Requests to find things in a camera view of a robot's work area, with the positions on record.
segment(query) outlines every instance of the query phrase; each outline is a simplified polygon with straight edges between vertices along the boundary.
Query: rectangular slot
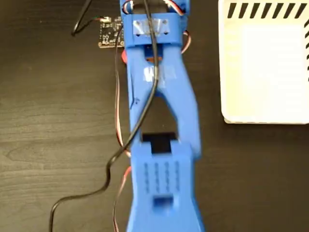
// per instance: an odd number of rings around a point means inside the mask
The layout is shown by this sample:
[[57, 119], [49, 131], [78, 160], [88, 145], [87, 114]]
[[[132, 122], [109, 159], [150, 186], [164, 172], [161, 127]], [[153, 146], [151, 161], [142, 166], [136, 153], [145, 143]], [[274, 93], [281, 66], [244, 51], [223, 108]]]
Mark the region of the rectangular slot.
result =
[[154, 197], [153, 207], [154, 210], [158, 213], [169, 212], [173, 208], [173, 205], [174, 205], [173, 196]]
[[171, 153], [170, 141], [176, 139], [176, 133], [174, 132], [144, 133], [142, 135], [143, 142], [150, 142], [153, 155]]

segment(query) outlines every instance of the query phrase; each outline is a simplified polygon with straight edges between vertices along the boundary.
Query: electronic component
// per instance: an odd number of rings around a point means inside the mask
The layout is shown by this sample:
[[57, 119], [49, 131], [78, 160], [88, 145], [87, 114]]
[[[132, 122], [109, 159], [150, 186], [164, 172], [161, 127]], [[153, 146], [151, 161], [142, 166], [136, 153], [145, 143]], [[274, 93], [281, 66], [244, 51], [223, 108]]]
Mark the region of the electronic component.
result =
[[[99, 48], [115, 47], [117, 32], [122, 26], [121, 17], [100, 19]], [[124, 47], [124, 34], [121, 32], [118, 39], [118, 47]]]

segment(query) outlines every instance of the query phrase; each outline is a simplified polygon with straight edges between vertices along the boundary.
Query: black circuit board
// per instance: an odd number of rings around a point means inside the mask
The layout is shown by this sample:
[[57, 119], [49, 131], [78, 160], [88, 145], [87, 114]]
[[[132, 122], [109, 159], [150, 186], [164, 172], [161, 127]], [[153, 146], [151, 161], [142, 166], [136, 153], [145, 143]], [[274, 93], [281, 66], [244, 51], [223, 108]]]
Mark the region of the black circuit board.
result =
[[[122, 26], [121, 17], [111, 18], [104, 17], [100, 20], [100, 37], [99, 48], [115, 47], [116, 37], [119, 29]], [[124, 33], [123, 30], [118, 38], [118, 47], [124, 47]]]

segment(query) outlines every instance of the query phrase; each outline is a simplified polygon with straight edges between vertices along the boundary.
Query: black stripe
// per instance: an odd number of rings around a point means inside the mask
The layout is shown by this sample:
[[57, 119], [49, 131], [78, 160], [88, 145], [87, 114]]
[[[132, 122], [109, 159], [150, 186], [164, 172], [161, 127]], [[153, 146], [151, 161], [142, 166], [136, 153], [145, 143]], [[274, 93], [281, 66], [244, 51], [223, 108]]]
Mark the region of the black stripe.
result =
[[280, 13], [281, 9], [282, 9], [283, 3], [278, 3], [274, 12], [274, 15], [272, 16], [272, 18], [277, 18], [278, 14]]
[[269, 12], [270, 7], [271, 7], [271, 3], [265, 4], [265, 7], [262, 13], [262, 18], [265, 18], [267, 16], [267, 13]]
[[235, 11], [235, 8], [236, 8], [236, 3], [232, 2], [230, 4], [230, 8], [228, 10], [228, 15], [227, 15], [227, 18], [231, 18], [233, 16], [233, 13]]
[[246, 13], [247, 7], [248, 7], [249, 3], [243, 3], [241, 5], [241, 9], [240, 9], [240, 13], [239, 13], [239, 18], [243, 18], [243, 16]]
[[253, 4], [253, 8], [252, 8], [252, 11], [251, 11], [250, 18], [254, 18], [255, 17], [256, 12], [259, 9], [259, 6], [260, 6], [260, 3]]
[[286, 12], [284, 14], [283, 18], [288, 18], [290, 16], [290, 13], [292, 11], [292, 9], [295, 7], [295, 3], [290, 3], [288, 8], [286, 9]]
[[305, 27], [308, 26], [308, 25], [309, 25], [309, 19], [308, 19], [308, 21], [305, 23]]
[[301, 14], [303, 13], [303, 11], [304, 11], [306, 6], [307, 6], [307, 3], [300, 4], [300, 7], [299, 7], [299, 9], [298, 9], [298, 11], [296, 13], [295, 18], [299, 18], [301, 16]]

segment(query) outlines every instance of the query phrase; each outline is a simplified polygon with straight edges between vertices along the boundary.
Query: blue robotic arm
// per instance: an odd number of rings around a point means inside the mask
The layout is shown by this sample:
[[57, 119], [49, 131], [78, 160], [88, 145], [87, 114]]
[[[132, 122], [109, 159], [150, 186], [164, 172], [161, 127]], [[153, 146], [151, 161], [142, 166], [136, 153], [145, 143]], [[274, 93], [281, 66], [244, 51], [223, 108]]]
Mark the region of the blue robotic arm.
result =
[[[120, 0], [121, 9], [125, 0]], [[163, 97], [178, 126], [170, 149], [154, 152], [140, 131], [131, 146], [133, 204], [127, 232], [205, 231], [194, 195], [194, 163], [201, 155], [198, 109], [183, 64], [182, 34], [186, 30], [189, 1], [176, 0], [185, 15], [152, 14], [160, 56], [157, 95]], [[154, 79], [151, 38], [145, 14], [125, 14], [130, 128], [133, 130], [146, 104]]]

